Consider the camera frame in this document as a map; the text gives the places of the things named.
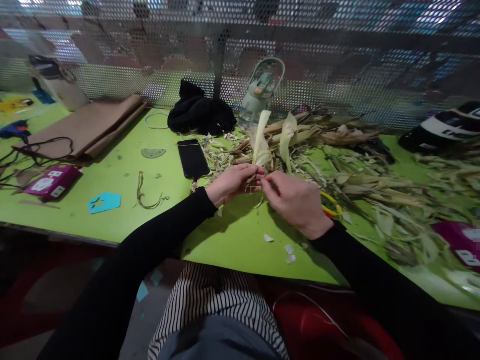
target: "white cable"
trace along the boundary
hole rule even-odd
[[[318,305],[313,299],[311,299],[310,297],[308,297],[307,295],[301,293],[301,292],[298,292],[298,291],[290,291],[290,292],[286,292],[282,295],[280,295],[276,300],[275,302],[273,303],[273,307],[271,309],[271,312],[272,313],[275,313],[275,306],[277,306],[277,302],[282,299],[283,297],[287,296],[287,295],[291,295],[291,294],[297,294],[297,295],[300,295],[308,300],[310,300],[312,303],[314,303],[316,305],[317,308],[319,308],[325,315],[326,317],[331,321],[331,323],[343,334],[343,336],[345,336],[347,339],[349,338],[347,336],[347,334],[340,328],[340,326],[335,322],[335,320],[332,319],[332,317],[320,306]]]
[[[333,293],[333,294],[355,294],[354,291],[351,291],[351,290],[330,290],[328,288],[325,288],[325,287],[321,287],[321,286],[316,286],[316,285],[312,285],[312,284],[302,284],[302,285],[306,285],[310,288],[314,288],[314,289],[318,289],[318,290],[321,290],[321,291],[324,291],[324,292],[327,292],[327,293]]]
[[[147,122],[147,120],[149,118],[151,118],[152,116],[155,116],[155,115],[166,115],[167,117],[169,116],[169,113],[164,111],[164,110],[161,110],[161,109],[158,109],[156,110],[157,112],[152,112],[151,114],[148,114],[148,116],[145,117],[145,125],[147,128],[149,129],[155,129],[155,130],[165,130],[165,129],[168,129],[169,127],[155,127],[155,126],[149,126],[149,123]]]
[[[310,284],[310,283],[307,283],[307,282],[299,282],[299,281],[295,281],[295,280],[290,280],[290,279],[282,279],[284,281],[288,281],[289,283],[292,283],[292,284],[296,284],[296,285],[300,285],[300,286],[307,286],[309,288],[314,288],[314,289],[318,289],[318,290],[322,290],[326,293],[332,293],[332,294],[350,294],[350,295],[354,295],[355,294],[355,291],[352,291],[352,290],[334,290],[334,289],[329,289],[329,288],[326,288],[326,287],[321,287],[321,286],[318,286],[318,285],[313,285],[313,284]]]

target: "smartphone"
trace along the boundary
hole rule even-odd
[[[178,142],[181,167],[187,179],[197,180],[210,174],[209,164],[198,140],[185,140]]]

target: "black cable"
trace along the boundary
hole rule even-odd
[[[29,166],[29,167],[26,167],[22,170],[20,170],[20,172],[24,172],[24,171],[27,171],[35,166],[38,166],[38,167],[43,167],[44,165],[48,164],[48,163],[51,163],[53,161],[57,161],[57,160],[61,160],[63,158],[66,158],[67,156],[71,155],[73,152],[74,152],[74,141],[69,138],[69,137],[66,137],[66,136],[59,136],[59,137],[54,137],[50,140],[47,140],[47,141],[41,141],[41,142],[34,142],[34,143],[29,143],[29,140],[28,138],[25,136],[22,138],[23,142],[25,143],[25,146],[22,146],[21,148],[19,149],[13,149],[7,156],[4,156],[2,159],[0,159],[0,163],[7,159],[9,156],[11,156],[15,151],[17,151],[16,153],[16,156],[15,156],[15,160],[14,161],[11,161],[5,165],[1,165],[0,166],[0,169],[2,168],[8,168],[9,166],[11,166],[12,164],[14,164],[18,158],[19,158],[19,155],[20,155],[20,152],[23,152],[23,151],[27,151],[27,154],[28,156],[30,156],[34,162],[33,165]],[[53,158],[53,159],[50,159],[50,160],[47,160],[47,161],[44,161],[44,162],[39,162],[37,160],[37,157],[35,156],[35,153],[38,152],[40,150],[40,148],[42,147],[42,145],[45,145],[45,144],[50,144],[50,143],[54,143],[56,141],[59,141],[59,140],[69,140],[70,141],[70,144],[69,144],[69,153],[67,155],[64,155],[64,156],[61,156],[61,157],[56,157],[56,158]],[[11,179],[13,176],[15,176],[15,174],[10,174],[4,178],[1,178],[0,179],[0,187],[1,186],[9,186],[9,187],[14,187],[14,188],[21,188],[21,186],[17,186],[17,185],[11,185],[11,184],[7,184],[7,183],[3,183],[5,181],[8,181],[9,179]]]

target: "black sleeve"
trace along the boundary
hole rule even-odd
[[[132,232],[90,280],[38,359],[118,359],[142,280],[216,211],[200,187]]]
[[[311,244],[343,274],[409,359],[468,359],[480,343],[449,311],[335,222]]]

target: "brown paper bag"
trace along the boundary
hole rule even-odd
[[[39,157],[75,161],[96,158],[145,108],[138,95],[132,95],[120,103],[93,102],[46,129],[28,137],[29,144],[42,143],[58,137],[73,141],[73,152],[68,139],[32,146],[31,150],[20,141],[13,146],[25,154]]]

